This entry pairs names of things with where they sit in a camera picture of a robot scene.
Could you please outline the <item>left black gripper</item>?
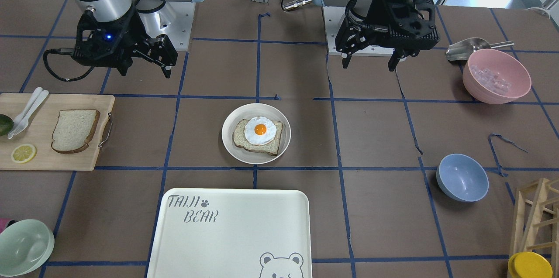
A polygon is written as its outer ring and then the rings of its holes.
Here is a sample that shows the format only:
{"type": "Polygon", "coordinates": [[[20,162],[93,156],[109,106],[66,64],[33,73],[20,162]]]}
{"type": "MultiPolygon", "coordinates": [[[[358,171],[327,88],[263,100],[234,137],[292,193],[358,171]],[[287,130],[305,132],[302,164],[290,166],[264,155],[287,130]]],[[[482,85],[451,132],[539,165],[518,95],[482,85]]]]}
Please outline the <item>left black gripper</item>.
{"type": "Polygon", "coordinates": [[[388,67],[397,69],[400,61],[428,51],[441,40],[436,26],[433,0],[372,0],[363,20],[351,23],[346,17],[335,38],[347,69],[353,54],[373,45],[394,48],[388,67]]]}

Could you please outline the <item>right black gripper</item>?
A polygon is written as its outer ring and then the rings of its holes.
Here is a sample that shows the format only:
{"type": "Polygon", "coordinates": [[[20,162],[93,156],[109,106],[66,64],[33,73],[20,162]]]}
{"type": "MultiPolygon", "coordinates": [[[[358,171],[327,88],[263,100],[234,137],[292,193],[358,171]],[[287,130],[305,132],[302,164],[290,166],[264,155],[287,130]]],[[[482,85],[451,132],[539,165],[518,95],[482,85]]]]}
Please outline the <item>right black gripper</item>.
{"type": "Polygon", "coordinates": [[[78,22],[71,57],[83,66],[117,69],[120,75],[127,75],[134,57],[142,58],[156,64],[169,79],[178,53],[168,35],[148,37],[134,7],[109,22],[97,20],[88,8],[78,22]]]}

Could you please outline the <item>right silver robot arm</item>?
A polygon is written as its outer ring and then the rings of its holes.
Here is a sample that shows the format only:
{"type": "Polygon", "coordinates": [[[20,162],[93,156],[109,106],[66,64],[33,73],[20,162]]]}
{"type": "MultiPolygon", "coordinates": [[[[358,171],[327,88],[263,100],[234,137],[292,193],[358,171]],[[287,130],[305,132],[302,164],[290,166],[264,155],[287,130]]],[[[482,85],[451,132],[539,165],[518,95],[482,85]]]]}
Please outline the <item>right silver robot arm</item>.
{"type": "Polygon", "coordinates": [[[150,62],[170,78],[178,52],[185,51],[190,38],[190,14],[182,15],[174,4],[194,7],[204,0],[75,0],[82,15],[76,26],[76,42],[71,48],[45,51],[43,62],[56,79],[49,55],[68,55],[87,67],[117,69],[125,76],[135,58],[150,62]]]}

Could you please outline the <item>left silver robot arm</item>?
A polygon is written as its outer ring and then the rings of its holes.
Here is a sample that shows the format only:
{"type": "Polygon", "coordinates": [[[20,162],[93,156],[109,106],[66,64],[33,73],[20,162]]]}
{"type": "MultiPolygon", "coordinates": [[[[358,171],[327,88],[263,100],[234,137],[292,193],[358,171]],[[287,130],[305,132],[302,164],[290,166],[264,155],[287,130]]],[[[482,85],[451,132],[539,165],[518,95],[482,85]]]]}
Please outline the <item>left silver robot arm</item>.
{"type": "Polygon", "coordinates": [[[433,0],[313,0],[318,6],[341,7],[334,49],[347,69],[352,57],[367,47],[393,51],[387,66],[395,71],[407,57],[433,49],[440,41],[433,0]]]}

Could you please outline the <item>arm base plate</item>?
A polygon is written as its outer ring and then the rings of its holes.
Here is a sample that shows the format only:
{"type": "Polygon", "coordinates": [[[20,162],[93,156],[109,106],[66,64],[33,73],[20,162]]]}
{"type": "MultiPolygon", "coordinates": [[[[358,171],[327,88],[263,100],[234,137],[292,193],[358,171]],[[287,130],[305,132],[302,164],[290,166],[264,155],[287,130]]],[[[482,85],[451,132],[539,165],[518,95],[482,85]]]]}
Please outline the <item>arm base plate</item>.
{"type": "Polygon", "coordinates": [[[188,51],[196,5],[194,2],[167,2],[159,11],[139,15],[151,38],[166,34],[176,51],[188,51]]]}
{"type": "MultiPolygon", "coordinates": [[[[327,37],[328,55],[340,56],[341,53],[335,47],[335,37],[344,19],[344,7],[324,6],[324,28],[327,37]]],[[[394,48],[384,48],[377,45],[366,47],[355,52],[354,56],[375,56],[375,57],[391,57],[394,48]]]]}

